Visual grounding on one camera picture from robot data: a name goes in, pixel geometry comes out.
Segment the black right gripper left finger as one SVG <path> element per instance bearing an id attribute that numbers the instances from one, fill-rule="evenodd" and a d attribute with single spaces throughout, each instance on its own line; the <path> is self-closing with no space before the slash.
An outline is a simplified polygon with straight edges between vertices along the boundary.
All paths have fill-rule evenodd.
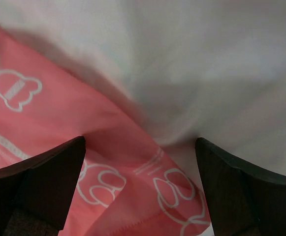
<path id="1" fill-rule="evenodd" d="M 0 169 L 0 236 L 57 236 L 86 153 L 85 138 Z"/>

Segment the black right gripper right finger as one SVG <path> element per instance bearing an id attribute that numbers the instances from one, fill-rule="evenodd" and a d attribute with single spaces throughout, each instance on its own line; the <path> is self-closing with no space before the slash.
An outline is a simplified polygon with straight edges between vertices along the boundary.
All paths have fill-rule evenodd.
<path id="1" fill-rule="evenodd" d="M 286 176 L 204 138 L 195 152 L 216 236 L 286 236 Z"/>

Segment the pink jacket with white lining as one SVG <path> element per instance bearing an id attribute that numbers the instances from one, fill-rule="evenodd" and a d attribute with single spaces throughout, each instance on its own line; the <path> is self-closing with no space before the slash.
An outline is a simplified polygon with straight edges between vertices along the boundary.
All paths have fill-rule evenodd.
<path id="1" fill-rule="evenodd" d="M 286 176 L 286 0 L 0 0 L 0 168 L 76 136 L 61 235 L 216 235 L 197 138 Z"/>

